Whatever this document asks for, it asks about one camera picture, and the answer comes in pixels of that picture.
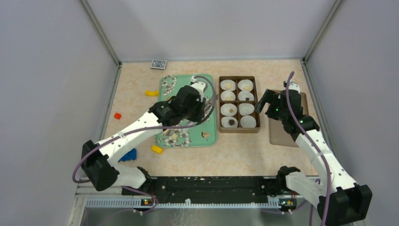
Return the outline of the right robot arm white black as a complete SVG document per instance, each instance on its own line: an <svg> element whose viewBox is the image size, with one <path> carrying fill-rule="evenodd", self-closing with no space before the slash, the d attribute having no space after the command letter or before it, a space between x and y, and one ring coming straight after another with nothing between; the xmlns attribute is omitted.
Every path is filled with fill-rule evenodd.
<svg viewBox="0 0 399 226"><path fill-rule="evenodd" d="M282 166L276 176L276 188L282 194L291 191L313 205L324 226L342 226L364 220L372 199L367 185L359 185L350 176L326 144L317 122L304 114L299 85L284 83L284 90L267 89L255 105L261 112L266 104L268 118L280 121L283 129L307 155L319 176L309 179L296 167Z"/></svg>

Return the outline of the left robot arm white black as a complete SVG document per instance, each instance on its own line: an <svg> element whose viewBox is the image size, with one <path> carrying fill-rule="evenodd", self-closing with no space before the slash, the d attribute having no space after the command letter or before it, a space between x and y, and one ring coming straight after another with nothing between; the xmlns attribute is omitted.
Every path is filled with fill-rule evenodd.
<svg viewBox="0 0 399 226"><path fill-rule="evenodd" d="M213 82L200 75L192 76L189 85L179 89L168 101L156 102L139 119L107 139L87 141L82 147L82 168L88 182L97 191L111 186L129 186L139 194L150 191L151 182L143 169L129 168L119 160L143 141L165 130L189 129L202 124L211 114L205 113L204 93L212 89L211 110L215 108L216 90Z"/></svg>

